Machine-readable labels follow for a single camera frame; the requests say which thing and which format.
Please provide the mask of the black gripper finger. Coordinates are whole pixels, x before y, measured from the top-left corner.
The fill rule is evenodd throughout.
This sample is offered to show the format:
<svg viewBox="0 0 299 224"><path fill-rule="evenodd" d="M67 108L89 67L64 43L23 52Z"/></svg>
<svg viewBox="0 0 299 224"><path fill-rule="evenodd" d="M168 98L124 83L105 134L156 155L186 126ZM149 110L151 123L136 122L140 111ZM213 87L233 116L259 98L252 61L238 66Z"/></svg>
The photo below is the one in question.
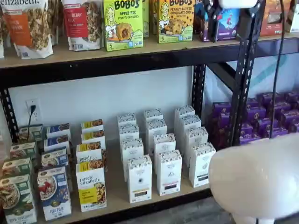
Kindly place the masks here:
<svg viewBox="0 0 299 224"><path fill-rule="evenodd" d="M260 9L260 1L246 1L247 5L242 9L242 15L253 18Z"/></svg>
<svg viewBox="0 0 299 224"><path fill-rule="evenodd" d="M221 6L218 0L203 0L204 9L208 15L208 39L217 42L219 23L218 15L221 13Z"/></svg>

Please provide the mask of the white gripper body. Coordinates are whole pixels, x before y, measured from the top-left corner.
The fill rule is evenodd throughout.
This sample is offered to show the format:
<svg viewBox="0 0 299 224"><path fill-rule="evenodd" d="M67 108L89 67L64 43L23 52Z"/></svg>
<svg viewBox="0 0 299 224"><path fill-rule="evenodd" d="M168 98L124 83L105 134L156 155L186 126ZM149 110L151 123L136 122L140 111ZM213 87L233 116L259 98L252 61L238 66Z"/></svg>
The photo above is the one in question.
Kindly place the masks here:
<svg viewBox="0 0 299 224"><path fill-rule="evenodd" d="M219 0L222 8L252 8L257 0Z"/></svg>

